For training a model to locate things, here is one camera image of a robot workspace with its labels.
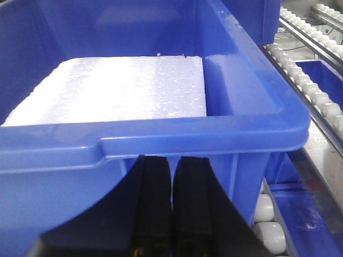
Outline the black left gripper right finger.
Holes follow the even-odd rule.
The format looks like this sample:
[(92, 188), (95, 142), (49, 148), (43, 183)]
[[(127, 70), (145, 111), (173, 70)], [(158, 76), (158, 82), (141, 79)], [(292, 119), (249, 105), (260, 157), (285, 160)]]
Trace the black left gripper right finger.
[(224, 192), (207, 158), (178, 162), (173, 232), (173, 256), (272, 256)]

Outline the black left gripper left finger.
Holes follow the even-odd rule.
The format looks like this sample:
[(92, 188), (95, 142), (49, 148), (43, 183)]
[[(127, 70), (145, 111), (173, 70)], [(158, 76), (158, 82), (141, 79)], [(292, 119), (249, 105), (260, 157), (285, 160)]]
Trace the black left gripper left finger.
[(167, 159), (140, 156), (97, 203), (42, 233), (28, 256), (169, 256), (170, 197)]

